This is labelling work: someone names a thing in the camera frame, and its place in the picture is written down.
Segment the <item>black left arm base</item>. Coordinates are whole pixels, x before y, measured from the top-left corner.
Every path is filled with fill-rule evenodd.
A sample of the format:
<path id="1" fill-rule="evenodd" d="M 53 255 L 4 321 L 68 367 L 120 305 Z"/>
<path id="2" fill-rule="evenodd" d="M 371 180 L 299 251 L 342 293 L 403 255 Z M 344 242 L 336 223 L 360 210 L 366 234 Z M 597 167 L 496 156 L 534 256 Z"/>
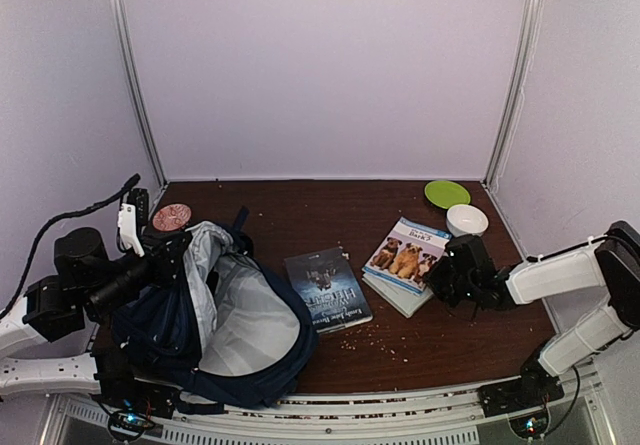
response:
<path id="1" fill-rule="evenodd" d="M 148 417 L 169 419 L 173 416 L 174 389 L 138 378 L 126 355 L 119 349 L 94 351 L 90 357 L 95 361 L 93 376 L 99 383 L 99 392 L 91 394 L 94 401 Z"/>

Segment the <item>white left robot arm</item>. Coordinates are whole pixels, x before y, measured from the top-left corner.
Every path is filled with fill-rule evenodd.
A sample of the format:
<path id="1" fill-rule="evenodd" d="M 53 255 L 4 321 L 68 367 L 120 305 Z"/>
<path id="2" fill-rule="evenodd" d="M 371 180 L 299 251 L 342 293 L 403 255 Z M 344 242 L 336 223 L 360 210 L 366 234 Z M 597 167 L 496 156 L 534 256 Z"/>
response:
<path id="1" fill-rule="evenodd" d="M 122 255 L 110 260 L 100 232 L 82 227 L 56 240 L 55 274 L 32 285 L 24 271 L 14 295 L 1 312 L 1 355 L 32 345 L 53 343 L 84 328 L 101 324 L 122 306 L 138 299 L 147 287 L 165 289 L 177 279 L 187 247 L 183 232 L 165 238 L 146 235 L 148 192 L 131 176 L 119 191 L 82 210 L 50 218 L 37 232 L 27 259 L 34 260 L 40 241 L 55 224 L 119 205 L 118 237 Z"/>

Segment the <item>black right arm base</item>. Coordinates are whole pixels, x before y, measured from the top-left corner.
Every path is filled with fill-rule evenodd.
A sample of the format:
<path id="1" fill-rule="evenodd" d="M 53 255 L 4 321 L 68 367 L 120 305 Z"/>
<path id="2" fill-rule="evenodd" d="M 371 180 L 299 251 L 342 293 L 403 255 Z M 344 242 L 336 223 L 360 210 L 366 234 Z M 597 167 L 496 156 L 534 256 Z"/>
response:
<path id="1" fill-rule="evenodd" d="M 483 385 L 478 397 L 486 417 L 509 414 L 562 399 L 557 375 L 550 375 L 537 360 L 527 360 L 518 378 Z"/>

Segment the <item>navy blue backpack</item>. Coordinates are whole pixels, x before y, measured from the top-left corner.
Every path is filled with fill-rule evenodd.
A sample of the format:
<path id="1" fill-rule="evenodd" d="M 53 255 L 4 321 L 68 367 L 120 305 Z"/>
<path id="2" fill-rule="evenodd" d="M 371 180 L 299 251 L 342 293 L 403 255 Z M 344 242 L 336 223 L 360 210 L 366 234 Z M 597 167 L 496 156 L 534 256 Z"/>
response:
<path id="1" fill-rule="evenodd" d="M 253 256 L 241 208 L 232 225 L 166 234 L 141 296 L 111 333 L 139 370 L 176 386 L 182 414 L 268 407 L 294 391 L 318 343 L 307 306 Z"/>

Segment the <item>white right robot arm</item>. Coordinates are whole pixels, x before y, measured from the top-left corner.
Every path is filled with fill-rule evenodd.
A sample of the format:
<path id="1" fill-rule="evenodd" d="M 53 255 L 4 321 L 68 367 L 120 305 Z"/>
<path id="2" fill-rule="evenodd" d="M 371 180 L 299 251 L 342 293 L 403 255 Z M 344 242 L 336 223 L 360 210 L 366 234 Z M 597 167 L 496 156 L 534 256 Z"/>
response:
<path id="1" fill-rule="evenodd" d="M 639 233 L 624 220 L 598 237 L 548 255 L 497 269 L 481 237 L 451 239 L 424 283 L 451 307 L 471 301 L 506 311 L 552 295 L 603 288 L 604 299 L 570 329 L 554 336 L 522 368 L 513 384 L 519 405 L 535 405 L 551 378 L 639 329 Z"/>

